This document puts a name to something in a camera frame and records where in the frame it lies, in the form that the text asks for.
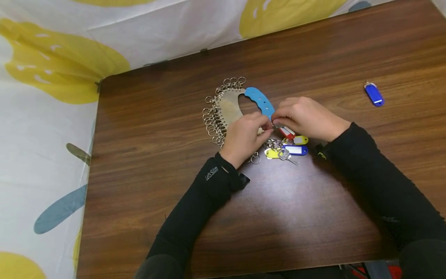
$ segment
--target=blue key tag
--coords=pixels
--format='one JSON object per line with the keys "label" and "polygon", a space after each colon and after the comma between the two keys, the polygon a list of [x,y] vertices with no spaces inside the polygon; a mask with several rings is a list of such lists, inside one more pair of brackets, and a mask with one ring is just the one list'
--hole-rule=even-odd
{"label": "blue key tag", "polygon": [[259,89],[255,87],[248,87],[245,90],[245,96],[254,101],[262,111],[262,114],[268,116],[269,120],[271,121],[271,116],[273,115],[275,110],[273,108],[273,105],[269,102],[268,98],[263,95],[263,93]]}
{"label": "blue key tag", "polygon": [[364,89],[365,92],[367,93],[368,97],[370,98],[370,100],[372,101],[372,103],[377,106],[380,107],[382,105],[384,105],[384,99],[381,95],[381,92],[379,91],[378,87],[371,82],[366,82],[364,85]]}
{"label": "blue key tag", "polygon": [[291,155],[303,156],[308,154],[308,148],[306,146],[285,145],[283,148],[288,150]]}

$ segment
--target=hand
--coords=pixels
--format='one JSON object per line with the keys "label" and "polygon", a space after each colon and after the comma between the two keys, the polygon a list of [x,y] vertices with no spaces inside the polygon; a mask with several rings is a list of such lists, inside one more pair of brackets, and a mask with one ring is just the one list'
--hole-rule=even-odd
{"label": "hand", "polygon": [[[265,132],[257,135],[260,127]],[[260,114],[260,112],[243,115],[239,120],[228,126],[220,155],[234,168],[238,169],[246,159],[262,146],[272,132],[273,125],[267,116]]]}
{"label": "hand", "polygon": [[351,124],[307,97],[282,101],[271,119],[275,125],[284,125],[301,135],[327,142],[335,140]]}

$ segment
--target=blue plastic handle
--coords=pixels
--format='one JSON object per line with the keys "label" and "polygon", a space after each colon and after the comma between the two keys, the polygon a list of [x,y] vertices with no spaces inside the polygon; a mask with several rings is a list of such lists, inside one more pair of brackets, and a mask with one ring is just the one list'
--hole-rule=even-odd
{"label": "blue plastic handle", "polygon": [[273,105],[269,102],[268,98],[255,87],[248,87],[245,90],[245,96],[254,101],[262,111],[263,115],[268,116],[271,120],[271,116],[275,112]]}
{"label": "blue plastic handle", "polygon": [[368,97],[370,98],[370,101],[372,101],[372,103],[377,106],[380,107],[382,105],[384,105],[384,99],[381,95],[381,92],[379,91],[378,87],[371,82],[367,82],[364,85],[364,89],[368,95]]}

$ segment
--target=metal key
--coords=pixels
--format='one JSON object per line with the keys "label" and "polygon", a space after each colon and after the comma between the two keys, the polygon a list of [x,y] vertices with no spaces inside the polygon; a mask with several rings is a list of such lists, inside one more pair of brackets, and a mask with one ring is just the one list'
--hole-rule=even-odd
{"label": "metal key", "polygon": [[289,154],[289,151],[286,150],[286,149],[280,150],[280,152],[279,152],[279,159],[282,160],[282,161],[288,160],[288,161],[290,161],[291,163],[293,163],[294,165],[296,165],[298,167],[301,166],[299,163],[291,160],[291,155]]}

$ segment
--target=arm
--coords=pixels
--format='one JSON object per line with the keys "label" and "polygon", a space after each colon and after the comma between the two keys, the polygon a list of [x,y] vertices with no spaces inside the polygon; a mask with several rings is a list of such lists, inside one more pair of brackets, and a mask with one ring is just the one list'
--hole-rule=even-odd
{"label": "arm", "polygon": [[359,187],[399,251],[422,239],[446,240],[446,224],[420,190],[355,123],[326,146],[329,159]]}
{"label": "arm", "polygon": [[404,278],[446,278],[446,224],[418,188],[381,154],[362,128],[310,98],[289,98],[274,124],[330,142],[326,154],[381,216],[401,252]]}
{"label": "arm", "polygon": [[[258,136],[259,127],[266,129]],[[252,113],[228,127],[226,143],[208,159],[191,187],[161,227],[152,247],[137,271],[136,279],[182,278],[195,240],[208,219],[249,182],[237,168],[271,135],[266,116]]]}

